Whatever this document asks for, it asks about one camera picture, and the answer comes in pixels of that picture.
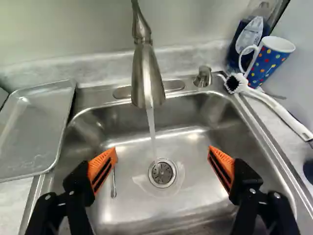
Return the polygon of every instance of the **wall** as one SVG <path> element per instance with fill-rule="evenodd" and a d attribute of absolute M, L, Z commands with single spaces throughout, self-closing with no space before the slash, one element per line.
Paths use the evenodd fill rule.
<path fill-rule="evenodd" d="M 272 35 L 296 45 L 288 60 L 262 86 L 265 91 L 287 97 L 280 100 L 291 113 L 313 131 L 313 1 L 291 0 Z"/>
<path fill-rule="evenodd" d="M 156 47 L 232 38 L 249 0 L 139 0 Z M 0 0 L 0 66 L 133 48 L 131 0 Z"/>

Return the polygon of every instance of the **faucet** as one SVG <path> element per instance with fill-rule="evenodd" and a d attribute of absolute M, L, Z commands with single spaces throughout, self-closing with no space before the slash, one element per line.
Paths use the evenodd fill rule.
<path fill-rule="evenodd" d="M 160 69 L 152 46 L 151 29 L 143 17 L 138 0 L 132 0 L 135 44 L 132 72 L 132 103 L 150 109 L 165 101 Z"/>

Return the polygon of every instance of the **stainless steel sink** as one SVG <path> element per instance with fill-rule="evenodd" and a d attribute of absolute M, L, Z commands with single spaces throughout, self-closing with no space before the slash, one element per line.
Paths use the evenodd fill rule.
<path fill-rule="evenodd" d="M 254 168 L 264 179 L 263 191 L 284 193 L 301 233 L 308 234 L 313 229 L 311 198 L 247 103 L 224 91 L 220 73 L 214 74 L 213 85 L 207 88 L 195 87 L 188 77 L 180 80 L 184 89 L 167 94 L 165 103 L 154 111 L 157 157 L 173 163 L 176 173 L 170 186 L 156 187 L 149 178 L 149 167 L 156 159 L 146 111 L 129 98 L 115 99 L 112 93 L 118 86 L 80 89 L 60 160 L 50 173 L 34 179 L 21 231 L 40 194 L 63 192 L 62 180 L 82 160 L 115 146 L 117 195 L 111 198 L 112 178 L 108 177 L 88 209 L 97 235 L 227 235 L 236 207 L 207 162 L 211 144 Z M 69 234 L 65 220 L 60 234 Z M 261 221 L 255 234 L 265 234 Z"/>

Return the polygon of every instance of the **brush bristles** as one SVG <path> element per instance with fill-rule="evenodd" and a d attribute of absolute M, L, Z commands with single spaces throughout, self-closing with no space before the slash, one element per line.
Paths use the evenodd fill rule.
<path fill-rule="evenodd" d="M 239 93 L 247 87 L 247 79 L 242 73 L 232 73 L 224 82 L 224 86 L 230 94 Z"/>

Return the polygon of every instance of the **white brush handle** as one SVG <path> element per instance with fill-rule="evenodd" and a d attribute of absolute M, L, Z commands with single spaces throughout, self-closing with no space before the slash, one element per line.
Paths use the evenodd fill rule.
<path fill-rule="evenodd" d="M 295 119 L 280 103 L 275 99 L 251 87 L 244 89 L 244 92 L 266 103 L 295 133 L 304 141 L 313 139 L 312 132 L 302 123 Z"/>

